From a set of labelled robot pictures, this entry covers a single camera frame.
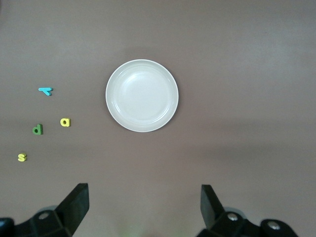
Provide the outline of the brown table cover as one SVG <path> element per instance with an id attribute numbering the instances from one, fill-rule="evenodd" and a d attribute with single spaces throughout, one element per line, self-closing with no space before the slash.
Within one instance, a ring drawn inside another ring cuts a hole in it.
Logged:
<path id="1" fill-rule="evenodd" d="M 154 132 L 107 109 L 133 59 L 178 85 Z M 195 237 L 202 184 L 255 224 L 316 237 L 316 0 L 1 0 L 0 217 L 23 222 L 78 183 L 75 237 Z"/>

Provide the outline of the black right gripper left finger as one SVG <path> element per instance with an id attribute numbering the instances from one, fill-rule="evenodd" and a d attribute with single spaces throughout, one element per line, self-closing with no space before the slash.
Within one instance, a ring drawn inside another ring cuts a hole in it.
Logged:
<path id="1" fill-rule="evenodd" d="M 41 211 L 19 225 L 0 218 L 0 237 L 73 237 L 88 210 L 88 184 L 79 183 L 54 210 Z"/>

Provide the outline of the beige brown plate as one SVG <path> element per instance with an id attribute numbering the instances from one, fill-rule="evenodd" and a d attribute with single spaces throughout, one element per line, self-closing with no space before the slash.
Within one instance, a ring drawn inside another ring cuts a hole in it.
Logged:
<path id="1" fill-rule="evenodd" d="M 120 65 L 105 89 L 109 113 L 122 127 L 134 132 L 152 132 L 174 117 L 179 90 L 174 76 L 163 65 L 136 59 Z"/>

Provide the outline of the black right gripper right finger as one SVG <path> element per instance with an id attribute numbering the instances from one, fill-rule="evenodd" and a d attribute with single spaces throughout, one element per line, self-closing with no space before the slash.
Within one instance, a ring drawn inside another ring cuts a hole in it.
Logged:
<path id="1" fill-rule="evenodd" d="M 226 211 L 211 185 L 202 185 L 200 210 L 206 228 L 197 237 L 298 237 L 285 222 L 264 219 L 257 226 L 234 211 Z"/>

